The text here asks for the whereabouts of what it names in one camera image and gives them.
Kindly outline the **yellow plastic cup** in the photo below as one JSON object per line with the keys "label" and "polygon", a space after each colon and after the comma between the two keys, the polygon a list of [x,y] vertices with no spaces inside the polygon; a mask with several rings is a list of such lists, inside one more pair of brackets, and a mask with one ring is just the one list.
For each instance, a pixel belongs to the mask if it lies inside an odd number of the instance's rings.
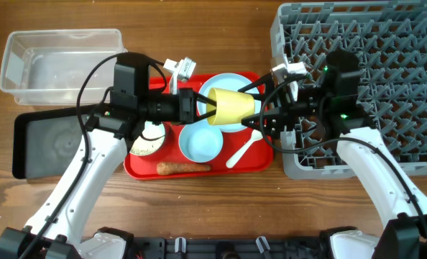
{"label": "yellow plastic cup", "polygon": [[243,118],[255,113],[255,100],[251,94],[230,91],[222,88],[211,88],[208,98],[216,104],[207,104],[206,111],[215,111],[207,119],[212,126],[238,124]]}

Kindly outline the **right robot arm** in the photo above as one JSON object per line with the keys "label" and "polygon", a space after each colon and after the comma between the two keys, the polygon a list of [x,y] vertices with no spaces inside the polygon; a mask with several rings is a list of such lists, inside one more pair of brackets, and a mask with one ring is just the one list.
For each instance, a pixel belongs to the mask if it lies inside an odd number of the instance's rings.
{"label": "right robot arm", "polygon": [[283,62],[251,83],[260,111],[242,124],[271,142],[292,130],[299,117],[315,116],[337,155],[354,171],[382,221],[379,237],[359,230],[321,234],[326,258],[427,258],[427,196],[410,180],[387,149],[372,118],[358,104],[362,77],[358,57],[344,50],[326,56],[321,85],[299,89],[305,63]]}

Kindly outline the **white plastic spoon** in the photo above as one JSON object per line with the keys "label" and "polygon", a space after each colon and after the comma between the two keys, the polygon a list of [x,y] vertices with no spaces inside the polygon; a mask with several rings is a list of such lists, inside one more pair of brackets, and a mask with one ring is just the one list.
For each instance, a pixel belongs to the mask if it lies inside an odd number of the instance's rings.
{"label": "white plastic spoon", "polygon": [[247,142],[245,142],[226,162],[227,168],[233,168],[246,151],[256,142],[263,138],[262,133],[259,130],[254,129]]}

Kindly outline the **light blue small bowl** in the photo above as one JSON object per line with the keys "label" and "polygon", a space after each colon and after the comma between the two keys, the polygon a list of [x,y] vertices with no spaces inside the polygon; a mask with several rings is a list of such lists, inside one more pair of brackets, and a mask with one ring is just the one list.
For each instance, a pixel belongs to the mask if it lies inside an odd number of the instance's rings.
{"label": "light blue small bowl", "polygon": [[206,163],[216,158],[224,144],[224,137],[218,127],[206,120],[187,124],[178,137],[181,153],[195,163]]}

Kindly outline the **light blue plate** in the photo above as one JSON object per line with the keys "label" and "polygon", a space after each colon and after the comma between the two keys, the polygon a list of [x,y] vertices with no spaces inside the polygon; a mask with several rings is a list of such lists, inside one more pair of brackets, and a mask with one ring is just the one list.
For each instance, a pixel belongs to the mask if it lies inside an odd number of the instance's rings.
{"label": "light blue plate", "polygon": [[[260,78],[256,73],[253,72],[243,72],[243,73],[220,73],[215,76],[210,77],[205,83],[203,83],[198,90],[198,93],[203,96],[208,96],[211,88],[221,88],[229,91],[238,91],[242,87],[249,85],[253,81],[256,81]],[[260,90],[258,88],[252,88],[246,93],[248,94],[258,94]],[[261,104],[260,101],[255,100],[255,113],[260,111],[258,107]],[[206,113],[206,104],[202,102],[197,103],[198,112],[200,115]],[[218,127],[222,132],[225,133],[234,133],[245,130],[246,127],[240,123],[236,124],[226,124],[219,125]]]}

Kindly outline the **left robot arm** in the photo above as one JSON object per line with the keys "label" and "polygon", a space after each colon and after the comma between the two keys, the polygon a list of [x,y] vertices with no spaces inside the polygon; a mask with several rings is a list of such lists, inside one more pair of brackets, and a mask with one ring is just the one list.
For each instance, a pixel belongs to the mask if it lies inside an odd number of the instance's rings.
{"label": "left robot arm", "polygon": [[82,241],[85,224],[111,174],[142,135],[145,122],[192,124],[202,119],[197,102],[216,102],[191,89],[151,89],[149,68],[162,64],[141,53],[115,54],[114,84],[83,118],[76,154],[46,203],[22,230],[7,227],[0,236],[0,258],[133,258],[134,236],[102,228]]}

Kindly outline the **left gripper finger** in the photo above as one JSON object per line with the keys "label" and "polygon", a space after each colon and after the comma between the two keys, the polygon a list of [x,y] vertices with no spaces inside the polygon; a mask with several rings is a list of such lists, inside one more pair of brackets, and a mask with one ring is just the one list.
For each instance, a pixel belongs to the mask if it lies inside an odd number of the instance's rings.
{"label": "left gripper finger", "polygon": [[211,106],[216,107],[216,101],[194,91],[193,92],[193,104],[194,104],[194,106],[196,106],[198,102],[201,102],[204,104],[210,104]]}
{"label": "left gripper finger", "polygon": [[201,121],[203,119],[207,119],[209,117],[214,116],[215,114],[216,114],[216,109],[214,109],[213,111],[210,111],[210,112],[206,112],[205,114],[202,114],[202,115],[199,115],[199,116],[196,115],[194,122],[198,122],[198,121]]}

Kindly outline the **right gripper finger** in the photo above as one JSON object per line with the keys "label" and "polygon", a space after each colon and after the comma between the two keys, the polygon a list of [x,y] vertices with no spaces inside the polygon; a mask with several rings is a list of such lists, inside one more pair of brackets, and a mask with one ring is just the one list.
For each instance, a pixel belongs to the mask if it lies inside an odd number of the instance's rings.
{"label": "right gripper finger", "polygon": [[256,113],[241,119],[241,124],[261,132],[263,128],[265,135],[280,135],[280,113],[278,109],[266,110],[263,112],[262,119],[260,113]]}
{"label": "right gripper finger", "polygon": [[273,90],[273,77],[271,73],[267,73],[258,78],[256,81],[253,81],[248,85],[243,86],[238,90],[238,92],[246,93],[248,90],[251,90],[253,88],[259,88],[261,85],[264,86],[264,91],[259,92],[259,96],[267,96],[271,94],[271,91]]}

